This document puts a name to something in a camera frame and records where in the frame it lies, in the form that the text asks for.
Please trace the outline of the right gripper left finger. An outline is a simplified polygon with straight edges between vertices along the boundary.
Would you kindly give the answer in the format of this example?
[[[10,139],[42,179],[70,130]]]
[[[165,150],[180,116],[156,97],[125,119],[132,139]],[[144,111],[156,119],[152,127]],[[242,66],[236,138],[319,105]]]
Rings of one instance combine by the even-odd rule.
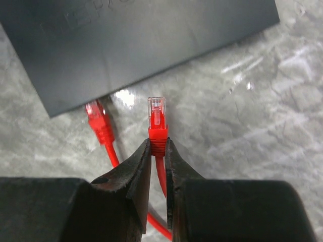
[[[1,178],[1,241],[141,241],[146,232],[151,143],[92,182]]]

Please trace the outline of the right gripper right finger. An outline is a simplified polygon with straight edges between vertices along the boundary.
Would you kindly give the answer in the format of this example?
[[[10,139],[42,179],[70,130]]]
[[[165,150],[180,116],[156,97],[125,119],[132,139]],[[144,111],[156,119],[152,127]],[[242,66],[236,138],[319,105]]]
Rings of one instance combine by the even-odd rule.
[[[282,180],[206,179],[166,143],[173,241],[316,241],[296,190]]]

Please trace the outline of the black network switch box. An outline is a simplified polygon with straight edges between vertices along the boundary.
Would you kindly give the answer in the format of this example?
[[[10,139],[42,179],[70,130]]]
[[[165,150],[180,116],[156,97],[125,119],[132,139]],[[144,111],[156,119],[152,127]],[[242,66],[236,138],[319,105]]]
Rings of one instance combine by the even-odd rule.
[[[51,117],[279,23],[274,1],[1,1]]]

